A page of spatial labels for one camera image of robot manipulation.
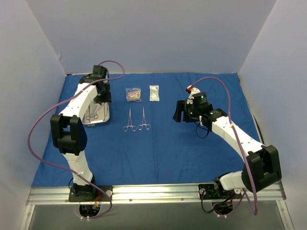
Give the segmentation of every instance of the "blue cloth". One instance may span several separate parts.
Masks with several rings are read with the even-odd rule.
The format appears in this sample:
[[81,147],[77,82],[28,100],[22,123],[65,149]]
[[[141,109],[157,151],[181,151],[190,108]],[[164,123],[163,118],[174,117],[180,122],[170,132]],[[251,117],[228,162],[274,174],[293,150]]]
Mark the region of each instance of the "blue cloth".
[[[177,100],[188,96],[185,89],[196,80],[212,76],[198,73],[127,74],[111,81],[111,119],[108,124],[86,127],[85,154],[89,167],[100,185],[171,184],[209,182],[227,172],[242,170],[240,156],[220,137],[210,133],[200,139],[194,123],[176,123],[172,117]],[[246,99],[236,74],[215,74],[228,87],[232,100],[232,119],[254,139],[259,139]],[[67,76],[60,101],[73,96],[81,75]],[[159,102],[149,101],[149,85],[159,85]],[[126,88],[141,88],[142,102],[128,103]],[[227,95],[222,85],[204,80],[197,88],[207,93],[214,108],[227,112]],[[142,107],[150,130],[123,132],[129,108],[132,123],[142,123]],[[44,159],[68,167],[65,158],[53,147],[51,136]],[[68,185],[71,172],[41,163],[32,186]]]

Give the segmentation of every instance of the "gray wall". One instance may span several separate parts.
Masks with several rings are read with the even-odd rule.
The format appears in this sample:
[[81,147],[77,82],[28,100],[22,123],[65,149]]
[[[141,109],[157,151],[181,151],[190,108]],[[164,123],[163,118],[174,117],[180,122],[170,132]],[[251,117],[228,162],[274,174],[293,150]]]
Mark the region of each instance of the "gray wall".
[[[0,223],[18,229],[38,161],[26,137],[39,115],[57,102],[64,71],[24,0],[0,7]],[[50,132],[48,118],[33,135],[43,155]]]
[[67,73],[238,72],[276,0],[27,0]]
[[307,228],[306,24],[305,0],[277,0],[240,71],[265,143],[279,150],[287,205],[297,230]]

